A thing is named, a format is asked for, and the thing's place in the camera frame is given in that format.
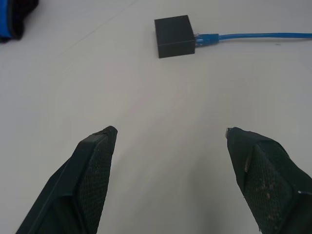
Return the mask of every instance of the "black cube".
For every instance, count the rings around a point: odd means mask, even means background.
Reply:
[[[188,16],[155,20],[159,58],[195,53],[195,36]]]

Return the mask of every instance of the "white table surface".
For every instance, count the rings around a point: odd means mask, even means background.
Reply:
[[[198,33],[311,32],[310,0],[41,0],[0,45],[0,227],[15,233],[77,143],[118,130],[99,234],[257,234],[224,137],[279,141],[312,176],[312,42],[158,59],[154,19]]]

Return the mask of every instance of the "cable connector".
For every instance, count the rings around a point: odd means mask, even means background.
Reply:
[[[195,45],[207,46],[219,43],[219,34],[196,34]]]

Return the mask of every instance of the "blue object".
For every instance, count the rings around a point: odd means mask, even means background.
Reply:
[[[199,34],[195,36],[196,46],[205,46],[219,43],[220,40],[237,38],[300,38],[312,39],[312,33],[253,33],[253,34]]]
[[[0,37],[11,38],[8,28],[8,0],[0,0]]]

